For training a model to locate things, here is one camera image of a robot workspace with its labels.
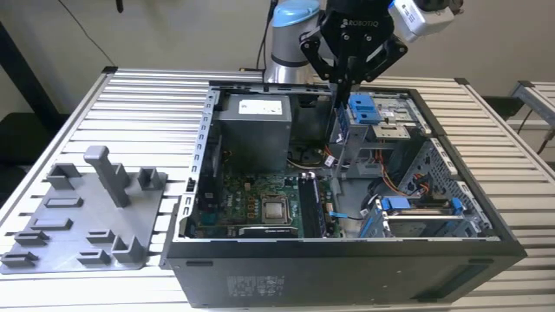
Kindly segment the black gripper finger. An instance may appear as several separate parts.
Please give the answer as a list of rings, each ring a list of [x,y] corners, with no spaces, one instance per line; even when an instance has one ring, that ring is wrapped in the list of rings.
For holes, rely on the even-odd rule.
[[[356,91],[363,82],[372,82],[385,70],[404,57],[408,47],[397,36],[373,49],[364,50],[348,59],[348,92]]]
[[[339,62],[335,61],[331,65],[320,54],[323,46],[323,39],[319,31],[304,32],[300,35],[300,50],[312,66],[319,78],[327,81],[331,93],[335,98],[344,98],[348,96],[348,85],[345,78],[345,70],[340,67]]]

